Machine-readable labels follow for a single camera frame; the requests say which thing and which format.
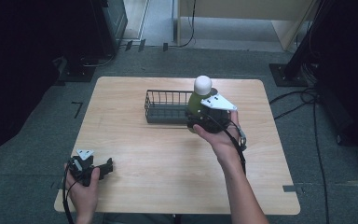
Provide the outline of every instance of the hand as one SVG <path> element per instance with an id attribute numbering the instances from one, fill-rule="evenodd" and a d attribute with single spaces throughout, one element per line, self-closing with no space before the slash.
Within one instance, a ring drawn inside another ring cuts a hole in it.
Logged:
<path id="1" fill-rule="evenodd" d="M 238 127 L 240 127 L 238 121 L 238 112 L 230 111 L 229 116 L 230 119 Z M 214 154 L 216 154 L 217 159 L 221 164 L 239 160 L 237 149 L 234 147 L 230 138 L 225 132 L 222 131 L 220 133 L 208 133 L 198 124 L 194 125 L 193 129 L 201 138 L 205 139 L 209 144 L 211 144 Z M 233 124 L 230 124 L 227 127 L 227 131 L 237 140 L 237 142 L 239 141 L 240 134 Z"/>
<path id="2" fill-rule="evenodd" d="M 66 189 L 69 190 L 69 197 L 74 205 L 77 216 L 76 224 L 91 223 L 94 216 L 95 209 L 98 203 L 98 180 L 100 178 L 100 168 L 94 168 L 91 174 L 91 181 L 88 187 L 84 187 L 80 183 L 75 183 L 75 179 L 71 173 L 68 172 L 66 176 Z"/>

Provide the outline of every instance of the cable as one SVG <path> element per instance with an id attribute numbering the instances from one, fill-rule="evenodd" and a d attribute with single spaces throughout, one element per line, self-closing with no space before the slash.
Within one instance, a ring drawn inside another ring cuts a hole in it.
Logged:
<path id="1" fill-rule="evenodd" d="M 315 100 L 316 100 L 316 98 L 315 98 L 316 95 L 313 95 L 313 94 L 312 94 L 313 91 L 314 91 L 314 88 L 306 88 L 306 89 L 303 90 L 303 91 L 292 91 L 292 92 L 283 94 L 283 95 L 278 96 L 278 97 L 276 97 L 275 99 L 271 100 L 271 101 L 269 102 L 270 105 L 273 104 L 273 103 L 275 103 L 275 102 L 278 101 L 278 100 L 281 100 L 282 98 L 284 98 L 284 97 L 286 97 L 286 96 L 288 96 L 288 95 L 292 95 L 292 94 L 295 94 L 295 93 L 299 93 L 299 94 L 300 94 L 300 97 L 301 97 L 301 101 L 303 102 L 301 105 L 298 105 L 298 106 L 296 106 L 295 108 L 293 108 L 293 109 L 291 109 L 291 110 L 288 110 L 288 111 L 286 111 L 286 112 L 281 113 L 279 116 L 275 117 L 274 119 L 275 119 L 275 120 L 276 120 L 276 119 L 280 119 L 280 118 L 282 118 L 282 117 L 284 117 L 284 116 L 286 116 L 286 115 L 288 115 L 288 114 L 290 114 L 290 113 L 292 113 L 292 112 L 298 110 L 299 108 L 301 108 L 301 107 L 304 106 L 304 105 L 313 104 L 313 103 L 315 102 Z M 309 96 L 311 96 L 312 98 L 311 98 L 310 100 L 306 100 L 306 99 L 304 98 L 305 95 L 309 95 Z"/>
<path id="2" fill-rule="evenodd" d="M 316 122 L 316 105 L 318 103 L 318 95 L 315 94 L 316 90 L 314 88 L 307 88 L 303 91 L 292 91 L 286 94 L 283 94 L 281 96 L 276 97 L 275 99 L 273 99 L 272 101 L 270 101 L 271 104 L 277 102 L 278 100 L 281 100 L 282 98 L 291 95 L 291 94 L 295 94 L 295 93 L 300 93 L 300 97 L 301 97 L 301 101 L 303 102 L 303 104 L 299 105 L 298 107 L 296 107 L 295 109 L 289 110 L 284 112 L 284 115 L 287 115 L 288 113 L 291 113 L 297 109 L 299 109 L 301 106 L 303 105 L 307 105 L 307 104 L 313 104 L 313 131 L 314 131 L 314 136 L 315 136 L 315 146 L 316 146 L 316 152 L 318 154 L 318 161 L 319 161 L 319 166 L 321 168 L 321 173 L 322 173 L 322 180 L 323 180 L 323 185 L 324 185 L 324 207 L 325 207 L 325 219 L 326 219 L 326 224 L 330 223 L 330 216 L 329 216 L 329 207 L 328 207 L 328 192 L 327 192 L 327 184 L 326 184 L 326 179 L 325 179 L 325 173 L 324 173 L 324 165 L 322 162 L 322 157 L 321 157 L 321 150 L 320 150 L 320 146 L 319 146 L 319 138 L 318 138 L 318 126 L 317 126 L 317 122 Z M 310 100 L 306 100 L 304 98 L 305 95 L 310 95 L 312 98 Z"/>
<path id="3" fill-rule="evenodd" d="M 194 0 L 193 15 L 192 15 L 191 24 L 190 24 L 190 27 L 191 27 L 191 37 L 190 37 L 190 39 L 184 45 L 171 46 L 171 48 L 179 48 L 179 49 L 183 48 L 183 47 L 187 46 L 191 42 L 191 40 L 193 40 L 193 37 L 194 37 L 194 17 L 195 17 L 195 14 L 196 14 L 196 2 L 197 2 L 197 0 Z"/>
<path id="4" fill-rule="evenodd" d="M 318 79 L 313 75 L 314 71 L 313 69 L 316 69 L 312 64 L 304 62 L 301 64 L 301 69 L 303 74 L 305 74 L 305 77 L 308 81 L 310 81 L 313 85 L 318 81 Z"/>
<path id="5" fill-rule="evenodd" d="M 330 223 L 330 216 L 329 216 L 329 208 L 328 208 L 327 184 L 326 184 L 326 178 L 325 178 L 325 174 L 324 174 L 324 165 L 322 163 L 321 150 L 320 150 L 320 147 L 319 147 L 318 127 L 316 125 L 316 102 L 313 104 L 313 128 L 314 128 L 314 133 L 315 133 L 316 151 L 318 153 L 319 166 L 321 167 L 322 181 L 323 181 L 323 184 L 324 184 L 325 218 L 326 218 L 326 224 L 329 224 Z"/>
<path id="6" fill-rule="evenodd" d="M 68 161 L 66 163 L 66 168 L 65 168 L 65 171 L 63 173 L 63 181 L 62 181 L 62 204 L 63 204 L 63 209 L 65 210 L 65 214 L 66 214 L 66 218 L 68 219 L 68 222 L 69 224 L 74 224 L 74 220 L 72 219 L 72 215 L 71 215 L 71 212 L 69 211 L 69 205 L 68 205 L 68 194 L 69 194 L 69 190 L 68 189 L 68 192 L 67 194 L 65 195 L 65 189 L 66 189 L 66 186 L 65 186 L 65 183 L 66 183 L 66 176 L 68 175 L 68 170 L 69 170 L 69 163 L 70 161 Z"/>
<path id="7" fill-rule="evenodd" d="M 97 63 L 97 64 L 82 64 L 84 67 L 101 67 L 104 65 L 107 65 L 108 63 L 110 63 L 113 58 L 115 58 L 115 53 L 112 54 L 112 56 L 105 62 L 105 63 Z M 84 61 L 86 60 L 85 57 L 81 58 L 80 61 Z"/>
<path id="8" fill-rule="evenodd" d="M 231 122 L 232 124 L 234 124 L 235 128 L 237 129 L 238 133 L 240 134 L 241 137 L 241 141 L 238 143 L 237 139 L 235 139 L 231 133 L 229 133 L 227 131 L 227 129 L 225 127 L 223 127 L 223 125 L 220 124 L 220 122 L 216 121 L 214 118 L 212 118 L 212 116 L 210 116 L 209 114 L 205 114 L 203 112 L 200 112 L 202 115 L 208 117 L 211 121 L 213 121 L 217 126 L 219 126 L 219 128 L 225 132 L 225 134 L 229 137 L 229 139 L 231 140 L 232 144 L 234 145 L 234 147 L 237 149 L 238 152 L 238 156 L 240 157 L 240 162 L 241 162 L 241 166 L 242 166 L 242 170 L 243 173 L 246 175 L 246 159 L 243 156 L 242 151 L 246 148 L 246 137 L 244 136 L 243 131 L 241 130 L 240 127 L 238 127 L 231 119 L 226 119 L 229 120 L 229 122 Z"/>

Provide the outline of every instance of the white ball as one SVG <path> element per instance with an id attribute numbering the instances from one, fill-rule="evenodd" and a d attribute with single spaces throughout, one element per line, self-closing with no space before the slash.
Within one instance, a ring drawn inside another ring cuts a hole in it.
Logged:
<path id="1" fill-rule="evenodd" d="M 199 76 L 194 81 L 194 92 L 198 95 L 207 95 L 211 91 L 212 81 L 207 76 Z"/>

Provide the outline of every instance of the white plastic part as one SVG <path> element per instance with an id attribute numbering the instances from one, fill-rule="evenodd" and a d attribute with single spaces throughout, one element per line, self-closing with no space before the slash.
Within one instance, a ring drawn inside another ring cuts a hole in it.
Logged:
<path id="1" fill-rule="evenodd" d="M 194 92 L 198 95 L 207 95 L 211 92 L 212 81 L 209 77 L 199 76 L 194 81 Z"/>
<path id="2" fill-rule="evenodd" d="M 89 150 L 89 149 L 78 149 L 77 151 L 77 155 L 79 155 L 79 157 L 85 161 L 86 159 L 88 159 L 92 153 L 94 153 L 94 150 Z"/>
<path id="3" fill-rule="evenodd" d="M 75 162 L 75 165 L 77 167 L 77 170 L 78 171 L 83 171 L 83 168 L 81 167 L 80 162 L 78 160 L 74 160 L 74 162 Z"/>
<path id="4" fill-rule="evenodd" d="M 237 110 L 237 107 L 228 101 L 225 97 L 217 93 L 207 99 L 201 100 L 201 104 L 211 109 Z"/>

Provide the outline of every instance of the wire basket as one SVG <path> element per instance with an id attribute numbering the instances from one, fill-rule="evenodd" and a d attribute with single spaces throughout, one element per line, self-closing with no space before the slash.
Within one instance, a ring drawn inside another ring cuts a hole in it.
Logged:
<path id="1" fill-rule="evenodd" d="M 147 90 L 145 115 L 148 123 L 187 124 L 187 102 L 193 91 Z"/>

